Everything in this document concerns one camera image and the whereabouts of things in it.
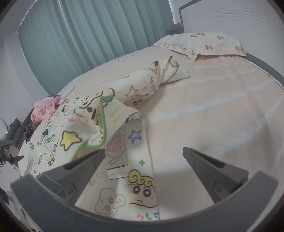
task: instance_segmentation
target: curtain fold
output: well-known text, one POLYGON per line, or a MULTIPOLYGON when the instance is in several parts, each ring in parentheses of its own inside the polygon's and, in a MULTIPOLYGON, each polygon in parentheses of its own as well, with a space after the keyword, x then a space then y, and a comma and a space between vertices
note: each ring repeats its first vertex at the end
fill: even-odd
POLYGON ((168 0, 38 0, 18 29, 25 58, 49 93, 151 46, 173 24, 168 0))

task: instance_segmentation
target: headboard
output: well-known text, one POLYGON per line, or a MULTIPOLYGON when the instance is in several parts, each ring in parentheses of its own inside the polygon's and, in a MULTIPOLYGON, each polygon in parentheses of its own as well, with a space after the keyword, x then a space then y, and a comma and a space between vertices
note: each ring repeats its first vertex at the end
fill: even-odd
POLYGON ((284 23, 267 0, 192 0, 179 13, 183 33, 230 34, 284 80, 284 23))

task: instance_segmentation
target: white pillow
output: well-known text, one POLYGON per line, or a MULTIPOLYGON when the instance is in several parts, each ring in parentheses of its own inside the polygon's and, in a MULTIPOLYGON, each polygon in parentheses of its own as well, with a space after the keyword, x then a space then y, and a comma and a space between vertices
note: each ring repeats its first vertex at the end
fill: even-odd
POLYGON ((195 61, 197 55, 246 56, 246 50, 233 36, 222 32, 181 33, 167 35, 154 45, 187 55, 195 61))

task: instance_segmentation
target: pink cloth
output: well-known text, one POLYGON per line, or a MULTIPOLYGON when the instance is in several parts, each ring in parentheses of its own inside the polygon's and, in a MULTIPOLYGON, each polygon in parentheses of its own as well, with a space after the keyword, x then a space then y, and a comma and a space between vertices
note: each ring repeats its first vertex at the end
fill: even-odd
POLYGON ((41 101, 36 102, 30 120, 32 121, 32 123, 41 121, 47 123, 56 112, 56 108, 59 105, 62 105, 65 101, 65 98, 58 96, 56 98, 47 97, 41 101))

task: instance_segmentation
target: blue star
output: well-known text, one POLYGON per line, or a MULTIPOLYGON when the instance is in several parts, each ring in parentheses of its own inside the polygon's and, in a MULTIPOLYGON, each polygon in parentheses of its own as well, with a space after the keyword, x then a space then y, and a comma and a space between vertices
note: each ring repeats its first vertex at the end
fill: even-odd
POLYGON ((135 130, 132 130, 131 135, 128 137, 128 139, 131 139, 131 144, 133 145, 135 143, 136 139, 142 140, 140 133, 142 132, 142 130, 136 132, 135 130))

